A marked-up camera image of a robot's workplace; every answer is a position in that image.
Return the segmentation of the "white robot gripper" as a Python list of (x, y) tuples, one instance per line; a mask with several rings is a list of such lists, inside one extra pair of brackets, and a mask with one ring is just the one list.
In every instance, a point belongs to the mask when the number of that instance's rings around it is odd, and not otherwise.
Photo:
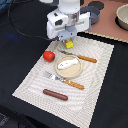
[(47, 15), (47, 36), (49, 39), (66, 40), (90, 26), (90, 13), (64, 14), (58, 9)]

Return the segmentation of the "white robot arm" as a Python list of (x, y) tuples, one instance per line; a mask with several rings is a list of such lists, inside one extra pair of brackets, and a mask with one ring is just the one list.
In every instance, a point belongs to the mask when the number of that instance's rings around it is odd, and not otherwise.
[(47, 4), (57, 4), (57, 8), (47, 15), (47, 36), (49, 39), (66, 40), (90, 26), (90, 13), (80, 13), (80, 0), (40, 0)]

